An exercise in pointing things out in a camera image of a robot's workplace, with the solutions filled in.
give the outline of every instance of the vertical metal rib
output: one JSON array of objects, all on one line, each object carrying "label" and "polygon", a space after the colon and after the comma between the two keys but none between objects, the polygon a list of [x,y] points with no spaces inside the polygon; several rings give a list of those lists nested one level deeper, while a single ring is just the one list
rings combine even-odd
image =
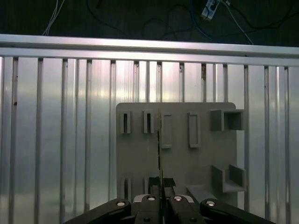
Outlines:
[{"label": "vertical metal rib", "polygon": [[138,102],[148,102],[148,62],[140,61],[138,65]]},{"label": "vertical metal rib", "polygon": [[10,164],[9,164],[9,207],[8,223],[14,223],[14,166],[15,166],[15,144],[16,144],[16,111],[17,111],[17,82],[18,82],[18,60],[13,60],[13,77],[12,77],[12,104],[11,104],[11,140],[10,140]]},{"label": "vertical metal rib", "polygon": [[[109,200],[109,120],[107,117],[109,117],[110,113],[110,69],[111,64],[108,60],[92,61],[90,89],[91,130],[89,136],[91,166],[89,174],[90,209]],[[136,88],[137,85],[135,84],[132,88],[132,94],[136,94]]]},{"label": "vertical metal rib", "polygon": [[216,64],[214,69],[214,102],[224,102],[225,99],[225,75],[223,64]]},{"label": "vertical metal rib", "polygon": [[37,99],[36,99],[36,168],[35,168],[35,191],[34,191],[34,224],[39,223],[40,206],[40,157],[41,157],[41,102],[42,102],[42,73],[43,60],[38,60],[37,65]]},{"label": "vertical metal rib", "polygon": [[269,117],[269,210],[270,220],[278,222],[278,138],[276,67],[268,67],[268,117]]},{"label": "vertical metal rib", "polygon": [[223,85],[224,85],[223,101],[227,102],[228,101],[228,65],[227,64],[223,65]]},{"label": "vertical metal rib", "polygon": [[288,107],[289,107],[289,183],[287,187],[287,201],[290,206],[289,215],[292,224],[299,223],[299,178],[298,178],[298,127],[299,127],[299,67],[290,67],[288,71]]},{"label": "vertical metal rib", "polygon": [[249,200],[250,213],[264,217],[265,101],[264,67],[249,66]]},{"label": "vertical metal rib", "polygon": [[214,65],[206,64],[206,101],[214,102]]},{"label": "vertical metal rib", "polygon": [[278,145],[278,223],[285,223],[285,68],[276,68],[276,118],[277,118],[277,145]]},{"label": "vertical metal rib", "polygon": [[269,67],[265,67],[265,218],[270,220]]},{"label": "vertical metal rib", "polygon": [[[2,131],[3,131],[3,95],[4,95],[4,58],[0,57],[0,163],[2,161]],[[1,195],[1,173],[2,166],[0,165],[0,195]]]},{"label": "vertical metal rib", "polygon": [[116,197],[114,188],[114,154],[112,150],[116,147],[116,121],[115,121],[115,110],[116,110],[116,63],[111,61],[110,69],[110,115],[109,115],[109,200]]},{"label": "vertical metal rib", "polygon": [[66,127],[66,102],[67,102],[67,78],[68,78],[68,64],[63,61],[61,74],[61,121],[60,121],[60,186],[59,186],[59,222],[63,223],[65,218],[65,179],[64,174],[66,170],[66,148],[65,148],[65,127]]},{"label": "vertical metal rib", "polygon": [[134,62],[133,101],[139,102],[139,62]]},{"label": "vertical metal rib", "polygon": [[87,61],[79,60],[76,71],[76,152],[75,152],[75,216],[85,208],[85,150],[86,150],[86,75]]},{"label": "vertical metal rib", "polygon": [[15,125],[12,126],[15,129],[12,129],[15,166],[11,172],[14,177],[15,223],[34,222],[37,65],[37,58],[20,57],[18,60],[18,96],[13,105]]},{"label": "vertical metal rib", "polygon": [[291,223],[289,68],[285,68],[285,223]]},{"label": "vertical metal rib", "polygon": [[[234,103],[236,109],[244,109],[244,65],[226,66],[227,101]],[[237,134],[237,166],[244,168],[244,131]],[[244,192],[238,192],[238,208],[244,209]]]},{"label": "vertical metal rib", "polygon": [[244,195],[244,210],[249,211],[249,76],[248,66],[244,66],[244,165],[246,170],[247,191]]},{"label": "vertical metal rib", "polygon": [[185,67],[183,63],[179,64],[179,82],[180,82],[180,90],[179,90],[179,97],[180,102],[185,101]]},{"label": "vertical metal rib", "polygon": [[90,116],[91,116],[91,73],[92,63],[87,62],[87,73],[86,73],[86,122],[85,122],[85,206],[84,212],[90,209]]},{"label": "vertical metal rib", "polygon": [[157,62],[149,62],[148,64],[148,102],[157,102],[157,73],[158,73],[158,67]]},{"label": "vertical metal rib", "polygon": [[61,123],[61,131],[63,133],[61,147],[64,150],[63,165],[63,188],[65,202],[61,202],[64,206],[63,222],[73,218],[76,211],[76,107],[77,107],[77,60],[68,59],[63,63],[63,122]]},{"label": "vertical metal rib", "polygon": [[162,85],[162,64],[157,63],[157,71],[156,71],[156,101],[155,102],[162,102],[163,98],[163,85]]},{"label": "vertical metal rib", "polygon": [[207,100],[206,100],[206,86],[207,86],[206,66],[207,66],[207,64],[201,65],[201,101],[202,102],[207,102]]},{"label": "vertical metal rib", "polygon": [[12,95],[13,95],[13,58],[4,58],[4,94],[3,94],[3,123],[1,145],[1,182],[0,182],[0,223],[9,223],[9,194],[10,194],[10,154],[11,154],[11,124],[12,124]]},{"label": "vertical metal rib", "polygon": [[202,102],[202,67],[200,63],[184,64],[184,79],[181,80],[184,87],[184,102]]}]

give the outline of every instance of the corrugated metal panel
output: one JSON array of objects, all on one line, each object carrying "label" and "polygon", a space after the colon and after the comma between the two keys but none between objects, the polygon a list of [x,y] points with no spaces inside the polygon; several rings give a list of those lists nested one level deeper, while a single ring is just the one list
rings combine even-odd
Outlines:
[{"label": "corrugated metal panel", "polygon": [[289,68],[289,124],[290,124],[290,145],[289,145],[289,178],[287,179],[287,205],[291,212],[291,223],[299,223],[299,178],[298,178],[298,158],[299,158],[299,68]]},{"label": "corrugated metal panel", "polygon": [[17,48],[0,56],[2,224],[59,223],[114,198],[115,107],[161,101],[245,109],[237,156],[249,190],[238,205],[298,222],[298,59]]}]

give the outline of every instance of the rectangular slot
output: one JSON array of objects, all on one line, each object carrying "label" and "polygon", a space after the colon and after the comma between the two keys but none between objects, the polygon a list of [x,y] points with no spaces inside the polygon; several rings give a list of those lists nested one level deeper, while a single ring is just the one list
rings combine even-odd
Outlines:
[{"label": "rectangular slot", "polygon": [[171,114],[161,113],[161,141],[162,148],[171,148],[171,136],[172,136],[172,124],[171,124]]},{"label": "rectangular slot", "polygon": [[240,187],[245,188],[245,170],[229,165],[229,179]]},{"label": "rectangular slot", "polygon": [[199,114],[196,112],[188,113],[188,135],[189,135],[189,147],[199,148],[200,143],[200,122]]},{"label": "rectangular slot", "polygon": [[123,115],[123,131],[124,131],[124,133],[127,133],[127,131],[128,131],[127,129],[128,129],[128,116],[125,113]]},{"label": "rectangular slot", "polygon": [[144,133],[154,133],[154,113],[152,110],[143,111]]},{"label": "rectangular slot", "polygon": [[121,134],[131,133],[131,112],[123,112],[121,114]]},{"label": "rectangular slot", "polygon": [[244,110],[211,111],[211,131],[244,130]]},{"label": "rectangular slot", "polygon": [[224,130],[243,130],[242,112],[224,112]]}]

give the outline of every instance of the rectangular hole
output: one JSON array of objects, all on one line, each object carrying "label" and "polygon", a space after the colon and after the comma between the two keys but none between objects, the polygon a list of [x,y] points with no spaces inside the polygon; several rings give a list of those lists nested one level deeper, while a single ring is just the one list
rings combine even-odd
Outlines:
[{"label": "rectangular hole", "polygon": [[224,130],[241,130],[242,114],[240,112],[224,113]]},{"label": "rectangular hole", "polygon": [[128,115],[126,113],[123,115],[123,132],[128,133]]},{"label": "rectangular hole", "polygon": [[150,113],[148,113],[147,115],[147,128],[148,128],[148,133],[150,133],[151,129],[150,129]]}]

